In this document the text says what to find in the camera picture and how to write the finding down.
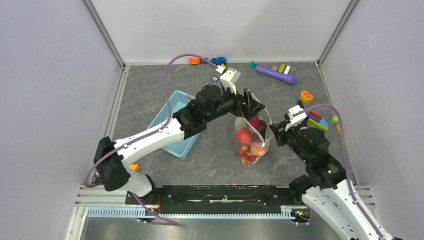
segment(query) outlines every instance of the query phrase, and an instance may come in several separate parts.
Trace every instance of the purple tube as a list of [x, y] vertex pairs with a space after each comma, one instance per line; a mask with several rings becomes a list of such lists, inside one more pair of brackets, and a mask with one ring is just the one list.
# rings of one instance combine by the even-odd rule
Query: purple tube
[[261, 74], [265, 74], [267, 76], [276, 78], [278, 80], [281, 80], [283, 82], [286, 82], [290, 85], [296, 85], [298, 84], [298, 77], [293, 75], [287, 75], [278, 71], [271, 70], [269, 68], [263, 67], [263, 66], [257, 66], [256, 71], [258, 71]]

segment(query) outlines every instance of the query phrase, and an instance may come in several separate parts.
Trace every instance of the metal frame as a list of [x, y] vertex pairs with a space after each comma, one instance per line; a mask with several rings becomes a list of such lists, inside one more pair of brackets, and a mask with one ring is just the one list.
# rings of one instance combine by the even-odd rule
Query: metal frame
[[114, 42], [112, 41], [112, 38], [108, 33], [108, 30], [106, 30], [106, 27], [103, 24], [102, 19], [100, 18], [99, 13], [97, 12], [93, 2], [91, 0], [82, 0], [82, 3], [86, 7], [87, 12], [90, 14], [101, 37], [103, 38], [104, 42], [106, 43], [107, 47], [112, 53], [113, 58], [115, 58], [116, 63], [121, 67], [121, 69], [125, 68], [125, 62], [122, 59], [121, 55], [119, 54], [119, 51], [117, 47], [115, 46]]
[[347, 5], [346, 9], [343, 12], [343, 15], [338, 21], [337, 26], [335, 27], [333, 33], [331, 34], [331, 37], [328, 40], [327, 45], [325, 45], [324, 50], [321, 53], [321, 56], [319, 56], [318, 60], [316, 61], [316, 63], [318, 64], [318, 68], [321, 68], [321, 65], [326, 60], [330, 50], [333, 48], [337, 38], [339, 38], [340, 33], [345, 27], [346, 22], [349, 20], [349, 17], [351, 16], [358, 2], [359, 0], [350, 0], [349, 4]]

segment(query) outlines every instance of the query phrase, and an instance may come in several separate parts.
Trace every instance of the red apple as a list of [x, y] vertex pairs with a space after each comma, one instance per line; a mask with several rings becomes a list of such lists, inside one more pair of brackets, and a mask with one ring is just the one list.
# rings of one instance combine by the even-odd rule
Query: red apple
[[259, 126], [257, 127], [257, 131], [260, 133], [262, 138], [265, 138], [267, 133], [267, 123], [264, 120], [259, 120]]
[[244, 156], [246, 153], [245, 153], [245, 151], [243, 151], [241, 148], [237, 148], [237, 154], [239, 155], [239, 156]]
[[242, 164], [248, 164], [250, 161], [250, 157], [249, 156], [242, 156], [241, 157], [241, 163]]
[[242, 128], [235, 133], [235, 139], [239, 144], [247, 145], [251, 142], [252, 137], [245, 128]]
[[249, 145], [241, 145], [240, 148], [241, 148], [241, 150], [247, 152], [247, 151], [249, 151], [251, 149], [251, 146], [249, 146]]

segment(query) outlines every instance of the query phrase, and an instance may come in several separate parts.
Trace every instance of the transparent bag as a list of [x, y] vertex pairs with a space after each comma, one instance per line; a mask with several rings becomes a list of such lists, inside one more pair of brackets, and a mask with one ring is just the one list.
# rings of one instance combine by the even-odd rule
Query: transparent bag
[[247, 120], [237, 117], [235, 128], [235, 152], [242, 164], [256, 164], [269, 150], [270, 141], [274, 134], [270, 129], [272, 124], [270, 113], [267, 109]]

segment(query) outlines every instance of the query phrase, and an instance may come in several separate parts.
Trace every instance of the building block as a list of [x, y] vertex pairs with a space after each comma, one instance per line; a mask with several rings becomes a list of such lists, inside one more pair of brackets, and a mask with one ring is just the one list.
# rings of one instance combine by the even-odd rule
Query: building block
[[140, 169], [140, 166], [138, 164], [131, 164], [129, 165], [129, 168], [133, 170], [134, 172], [138, 172]]
[[200, 58], [198, 58], [198, 57], [190, 57], [190, 58], [188, 59], [188, 61], [189, 61], [189, 63], [190, 63], [191, 65], [197, 65], [197, 64], [200, 64]]
[[286, 65], [285, 65], [285, 64], [281, 64], [281, 65], [279, 66], [279, 68], [278, 68], [278, 72], [279, 72], [279, 73], [283, 73], [285, 68], [286, 68]]
[[256, 67], [257, 66], [257, 64], [256, 64], [256, 62], [254, 62], [254, 61], [252, 61], [250, 64], [249, 64], [249, 67], [252, 69], [252, 68], [254, 68], [254, 67]]
[[317, 128], [317, 129], [320, 129], [320, 130], [324, 131], [324, 133], [327, 132], [327, 130], [328, 130], [328, 127], [324, 127], [323, 125], [321, 125], [318, 122], [314, 121], [312, 118], [309, 118], [307, 120], [307, 123], [309, 125], [311, 125], [312, 127], [314, 127], [314, 128]]
[[327, 123], [327, 121], [326, 121], [325, 118], [321, 118], [321, 121], [319, 121], [319, 124], [321, 126], [323, 126], [324, 128], [329, 129], [329, 125], [328, 125], [328, 123]]
[[334, 132], [336, 132], [337, 134], [342, 133], [341, 129], [340, 129], [340, 125], [337, 125], [334, 127]]
[[300, 93], [299, 98], [300, 98], [300, 100], [302, 100], [302, 102], [308, 104], [308, 103], [310, 103], [312, 101], [312, 99], [314, 98], [314, 96], [312, 96], [312, 94], [310, 94], [308, 91], [303, 90]]
[[284, 74], [289, 74], [289, 71], [290, 71], [290, 66], [286, 66], [285, 68], [284, 68]]
[[316, 114], [313, 111], [310, 111], [309, 113], [306, 114], [308, 118], [314, 120], [315, 122], [319, 123], [322, 119], [322, 117], [318, 114]]
[[339, 118], [337, 116], [333, 116], [331, 119], [332, 124], [336, 124], [339, 121]]

